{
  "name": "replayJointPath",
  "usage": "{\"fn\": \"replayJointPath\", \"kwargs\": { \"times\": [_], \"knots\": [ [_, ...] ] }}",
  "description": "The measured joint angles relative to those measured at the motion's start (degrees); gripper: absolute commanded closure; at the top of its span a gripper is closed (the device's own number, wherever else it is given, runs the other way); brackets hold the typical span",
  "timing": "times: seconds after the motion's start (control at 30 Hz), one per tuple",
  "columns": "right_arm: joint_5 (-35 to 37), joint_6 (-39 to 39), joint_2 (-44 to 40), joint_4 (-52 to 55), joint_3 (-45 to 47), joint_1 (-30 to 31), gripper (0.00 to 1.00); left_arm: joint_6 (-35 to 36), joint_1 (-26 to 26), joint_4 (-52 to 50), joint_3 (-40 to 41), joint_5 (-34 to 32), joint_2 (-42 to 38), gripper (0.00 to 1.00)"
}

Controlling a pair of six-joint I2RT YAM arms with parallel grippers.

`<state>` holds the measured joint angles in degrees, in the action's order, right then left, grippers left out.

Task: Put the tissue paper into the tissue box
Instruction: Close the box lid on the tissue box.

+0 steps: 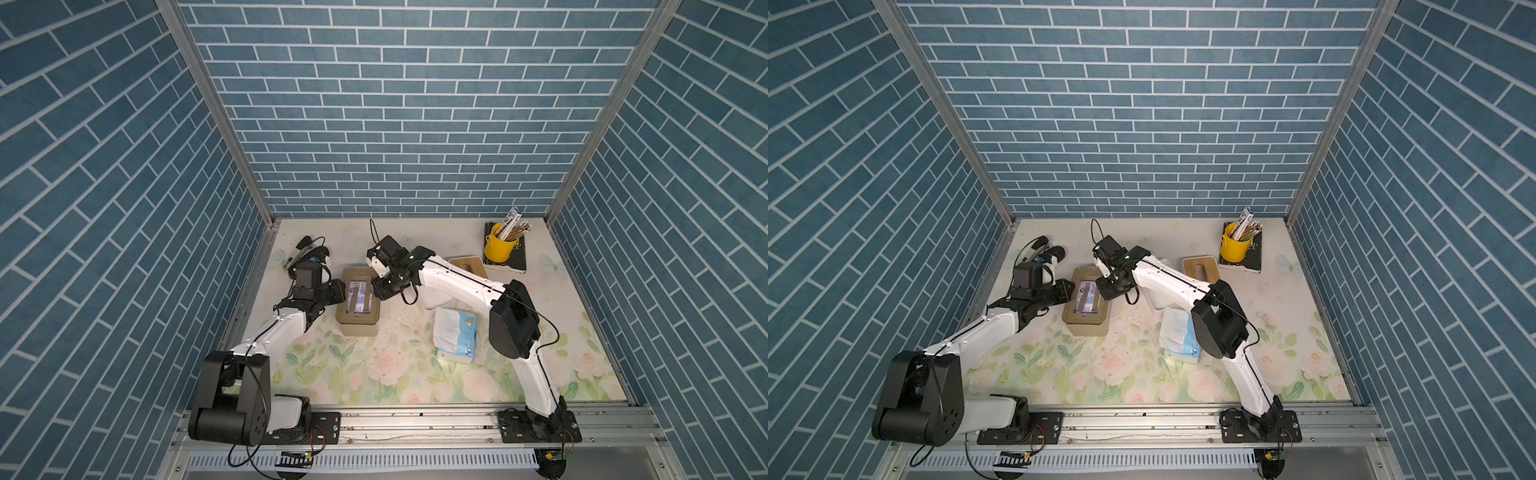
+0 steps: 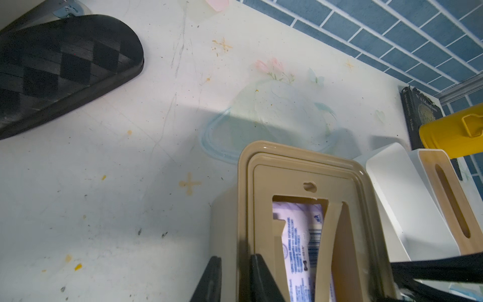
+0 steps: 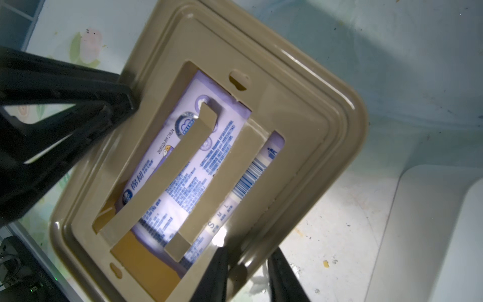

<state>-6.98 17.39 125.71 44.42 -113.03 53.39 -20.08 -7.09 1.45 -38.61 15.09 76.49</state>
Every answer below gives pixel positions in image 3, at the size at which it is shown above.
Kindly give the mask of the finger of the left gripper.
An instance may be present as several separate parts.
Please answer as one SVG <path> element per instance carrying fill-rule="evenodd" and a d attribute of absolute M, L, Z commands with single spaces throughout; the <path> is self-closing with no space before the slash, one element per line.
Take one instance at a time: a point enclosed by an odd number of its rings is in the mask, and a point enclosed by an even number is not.
<path fill-rule="evenodd" d="M 1 47 L 1 105 L 121 99 L 119 75 Z"/>
<path fill-rule="evenodd" d="M 27 124 L 7 106 L 68 104 Z M 23 217 L 95 143 L 137 111 L 121 84 L 83 88 L 3 90 L 1 93 L 1 226 Z"/>

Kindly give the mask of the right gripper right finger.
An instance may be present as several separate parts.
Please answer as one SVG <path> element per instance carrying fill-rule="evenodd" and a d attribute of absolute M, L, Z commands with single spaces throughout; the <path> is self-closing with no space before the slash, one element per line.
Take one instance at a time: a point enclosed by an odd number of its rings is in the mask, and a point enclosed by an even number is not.
<path fill-rule="evenodd" d="M 268 258 L 267 265 L 271 301 L 309 302 L 307 294 L 279 247 Z"/>

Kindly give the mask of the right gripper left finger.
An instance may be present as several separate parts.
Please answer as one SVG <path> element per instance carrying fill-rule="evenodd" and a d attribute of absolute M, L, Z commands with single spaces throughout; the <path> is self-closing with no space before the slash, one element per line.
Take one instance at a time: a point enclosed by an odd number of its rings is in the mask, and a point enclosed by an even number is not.
<path fill-rule="evenodd" d="M 226 302 L 228 252 L 219 247 L 201 278 L 190 302 Z"/>

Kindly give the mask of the purple tissue paper pack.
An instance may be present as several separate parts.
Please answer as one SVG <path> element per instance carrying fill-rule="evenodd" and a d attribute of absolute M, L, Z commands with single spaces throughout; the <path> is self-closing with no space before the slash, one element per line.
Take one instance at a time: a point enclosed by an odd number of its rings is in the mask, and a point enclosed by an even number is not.
<path fill-rule="evenodd" d="M 175 151 L 198 119 L 204 103 L 217 114 L 212 134 L 132 228 L 137 240 L 179 277 L 200 257 L 285 144 L 276 132 L 269 137 L 192 247 L 179 262 L 174 261 L 164 248 L 195 208 L 249 119 L 251 112 L 246 106 L 205 73 L 197 71 L 115 204 L 120 211 L 142 189 Z"/>

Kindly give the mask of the beige tissue box lid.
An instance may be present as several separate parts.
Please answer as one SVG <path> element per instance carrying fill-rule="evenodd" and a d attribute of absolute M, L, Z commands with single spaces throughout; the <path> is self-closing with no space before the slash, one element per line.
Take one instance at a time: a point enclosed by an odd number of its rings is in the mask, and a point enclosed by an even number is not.
<path fill-rule="evenodd" d="M 346 83 L 231 1 L 159 1 L 121 75 L 138 111 L 80 161 L 52 245 L 92 301 L 233 298 L 360 152 Z"/>

